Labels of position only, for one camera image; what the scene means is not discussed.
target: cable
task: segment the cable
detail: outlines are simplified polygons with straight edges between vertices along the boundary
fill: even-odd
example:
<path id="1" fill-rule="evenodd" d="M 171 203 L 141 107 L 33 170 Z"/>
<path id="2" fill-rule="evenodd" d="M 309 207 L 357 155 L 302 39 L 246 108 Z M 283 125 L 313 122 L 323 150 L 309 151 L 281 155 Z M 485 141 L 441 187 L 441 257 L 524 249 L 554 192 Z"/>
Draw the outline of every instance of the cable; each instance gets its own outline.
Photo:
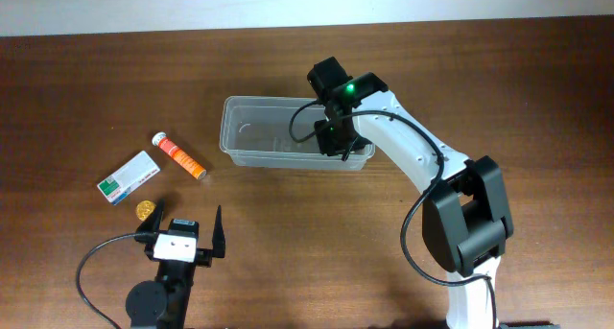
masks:
<path id="1" fill-rule="evenodd" d="M 484 280 L 486 282 L 486 285 L 488 287 L 488 292 L 490 293 L 490 302 L 492 305 L 492 328 L 496 329 L 497 328 L 497 306 L 495 303 L 495 293 L 494 293 L 494 287 L 492 287 L 492 281 L 491 281 L 491 277 L 488 275 L 482 275 L 482 274 L 478 274 L 478 275 L 473 275 L 465 280 L 462 281 L 445 281 L 445 280 L 440 280 L 432 275 L 430 275 L 429 273 L 427 273 L 426 271 L 424 271 L 416 262 L 415 260 L 412 258 L 410 251 L 407 248 L 407 230 L 408 227 L 410 226 L 410 222 L 412 221 L 413 215 L 415 214 L 415 212 L 417 211 L 417 209 L 420 207 L 420 205 L 422 205 L 422 203 L 424 202 L 425 199 L 427 199 L 431 193 L 433 192 L 433 190 L 435 189 L 435 187 L 437 186 L 437 184 L 439 183 L 439 181 L 441 180 L 441 177 L 443 176 L 443 169 L 444 169 L 444 155 L 441 152 L 441 150 L 439 149 L 439 147 L 437 146 L 437 144 L 431 139 L 431 137 L 424 132 L 424 130 L 422 130 L 421 128 L 419 128 L 416 124 L 414 124 L 413 122 L 411 122 L 410 120 L 395 114 L 395 113 L 391 113 L 388 111 L 383 111 L 383 110 L 365 110 L 365 111 L 358 111 L 358 112 L 352 112 L 340 117 L 336 117 L 333 118 L 329 121 L 327 121 L 325 124 L 322 124 L 317 130 L 309 133 L 308 135 L 306 135 L 305 137 L 302 138 L 296 138 L 295 135 L 292 133 L 292 126 L 293 126 L 293 122 L 295 117 L 297 116 L 297 114 L 304 108 L 308 107 L 308 106 L 312 106 L 315 104 L 318 104 L 319 101 L 313 101 L 312 103 L 309 103 L 301 108 L 299 108 L 295 114 L 293 115 L 293 118 L 290 120 L 290 125 L 288 127 L 289 131 L 290 131 L 290 136 L 292 137 L 292 139 L 296 142 L 296 143 L 301 143 L 304 142 L 310 138 L 312 138 L 313 136 L 321 133 L 322 131 L 324 131 L 325 129 L 328 129 L 331 125 L 342 121 L 343 119 L 347 119 L 347 118 L 353 118 L 353 117 L 358 117 L 358 116 L 363 116 L 363 115 L 383 115 L 383 116 L 387 116 L 390 117 L 391 120 L 396 119 L 404 124 L 406 124 L 407 126 L 409 126 L 410 128 L 412 128 L 415 132 L 417 132 L 420 136 L 422 136 L 422 138 L 424 138 L 424 140 L 429 144 L 429 146 L 431 146 L 431 148 L 433 149 L 433 151 L 435 152 L 436 156 L 437 156 L 437 164 L 439 165 L 438 169 L 437 169 L 437 174 L 435 175 L 435 177 L 433 178 L 433 180 L 431 181 L 431 184 L 429 185 L 429 187 L 422 193 L 422 195 L 420 195 L 420 197 L 418 198 L 418 200 L 413 204 L 412 208 L 410 209 L 410 211 L 408 212 L 407 216 L 405 217 L 405 220 L 403 221 L 403 224 L 401 226 L 401 236 L 400 236 L 400 240 L 401 240 L 401 249 L 403 250 L 403 255 L 405 255 L 405 259 L 407 259 L 407 261 L 410 263 L 410 266 L 412 266 L 412 268 L 418 273 L 420 274 L 422 277 L 424 277 L 425 279 L 433 282 L 434 284 L 437 284 L 439 286 L 446 286 L 446 287 L 459 287 L 459 286 L 465 286 L 467 284 L 470 284 L 474 281 L 478 281 L 478 280 Z"/>
<path id="2" fill-rule="evenodd" d="M 83 259 L 79 263 L 79 266 L 77 267 L 77 274 L 75 275 L 75 285 L 77 286 L 77 292 L 79 292 L 79 295 L 81 296 L 81 299 L 83 300 L 85 305 L 87 305 L 90 309 L 92 309 L 92 311 L 95 312 L 98 316 L 100 316 L 104 320 L 106 320 L 108 322 L 108 324 L 110 324 L 115 329 L 121 329 L 121 327 L 119 326 L 119 324 L 117 324 L 115 321 L 113 321 L 113 319 L 109 318 L 107 315 L 103 314 L 102 311 L 98 310 L 98 308 L 96 306 L 94 306 L 94 304 L 92 304 L 89 301 L 89 299 L 87 298 L 87 296 L 83 292 L 83 289 L 81 288 L 81 270 L 83 269 L 83 266 L 85 265 L 85 262 L 87 262 L 89 257 L 91 257 L 94 253 L 98 252 L 98 250 L 100 250 L 101 248 L 106 247 L 107 245 L 109 245 L 111 243 L 115 243 L 117 241 L 121 241 L 121 240 L 124 240 L 124 239 L 127 239 L 127 238 L 146 237 L 146 236 L 155 237 L 155 234 L 154 233 L 150 233 L 150 232 L 128 233 L 128 234 L 117 236 L 115 238 L 111 238 L 111 239 L 109 239 L 107 241 L 104 241 L 104 242 L 98 244 L 96 247 L 94 247 L 91 250 L 89 250 L 89 252 L 87 252 L 87 254 L 85 254 Z"/>

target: wood grain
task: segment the wood grain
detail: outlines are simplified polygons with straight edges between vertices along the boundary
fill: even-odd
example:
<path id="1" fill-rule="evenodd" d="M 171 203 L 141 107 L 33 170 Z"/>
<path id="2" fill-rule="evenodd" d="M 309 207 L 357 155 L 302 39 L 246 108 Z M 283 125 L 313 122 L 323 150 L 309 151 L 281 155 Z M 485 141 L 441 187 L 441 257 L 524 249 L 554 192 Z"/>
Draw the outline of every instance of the wood grain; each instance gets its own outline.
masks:
<path id="1" fill-rule="evenodd" d="M 358 173 L 250 169 L 219 149 L 230 95 L 313 96 L 335 55 L 372 71 L 441 140 L 504 170 L 515 234 L 497 276 L 503 322 L 614 321 L 614 19 L 0 39 L 0 318 L 5 328 L 105 328 L 73 284 L 82 256 L 133 231 L 141 200 L 201 223 L 224 209 L 226 259 L 195 277 L 196 328 L 411 327 L 442 320 L 447 292 L 398 244 L 417 198 L 381 152 Z M 166 131 L 205 163 L 196 182 L 150 143 Z M 138 151 L 162 172 L 118 206 L 96 182 Z M 431 260 L 412 224 L 411 251 Z M 86 266 L 84 290 L 129 326 L 124 300 L 156 265 L 119 243 Z"/>

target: gold coin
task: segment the gold coin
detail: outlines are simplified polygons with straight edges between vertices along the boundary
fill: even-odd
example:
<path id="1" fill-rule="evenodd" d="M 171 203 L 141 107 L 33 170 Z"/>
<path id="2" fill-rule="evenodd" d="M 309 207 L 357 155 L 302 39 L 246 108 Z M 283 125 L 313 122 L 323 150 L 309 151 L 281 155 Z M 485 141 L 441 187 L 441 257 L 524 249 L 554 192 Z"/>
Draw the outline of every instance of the gold coin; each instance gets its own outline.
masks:
<path id="1" fill-rule="evenodd" d="M 145 221 L 155 209 L 155 203 L 150 200 L 143 200 L 136 206 L 136 216 L 138 220 Z"/>

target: plastic container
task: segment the plastic container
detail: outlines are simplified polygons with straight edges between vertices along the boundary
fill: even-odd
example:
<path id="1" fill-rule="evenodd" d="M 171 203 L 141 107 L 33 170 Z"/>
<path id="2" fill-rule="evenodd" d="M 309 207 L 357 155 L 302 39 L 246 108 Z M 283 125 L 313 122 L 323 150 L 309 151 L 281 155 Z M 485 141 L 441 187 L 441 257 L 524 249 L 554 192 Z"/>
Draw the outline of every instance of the plastic container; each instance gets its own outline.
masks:
<path id="1" fill-rule="evenodd" d="M 314 99 L 232 96 L 224 103 L 220 149 L 238 166 L 294 168 L 309 170 L 358 171 L 375 153 L 368 145 L 348 159 L 319 152 L 314 138 L 296 143 L 288 133 L 288 123 L 295 111 Z M 314 123 L 324 119 L 323 106 L 311 106 L 295 119 L 296 136 L 314 130 Z"/>

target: white wall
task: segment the white wall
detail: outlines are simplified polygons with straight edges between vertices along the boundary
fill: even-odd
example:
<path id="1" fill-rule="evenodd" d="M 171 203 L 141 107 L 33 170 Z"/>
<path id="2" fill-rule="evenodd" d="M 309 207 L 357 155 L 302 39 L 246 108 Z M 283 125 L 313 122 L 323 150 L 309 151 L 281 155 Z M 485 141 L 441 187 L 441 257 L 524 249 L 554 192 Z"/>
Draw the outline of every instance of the white wall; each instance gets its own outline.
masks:
<path id="1" fill-rule="evenodd" d="M 0 0 L 0 35 L 614 13 L 614 0 Z"/>

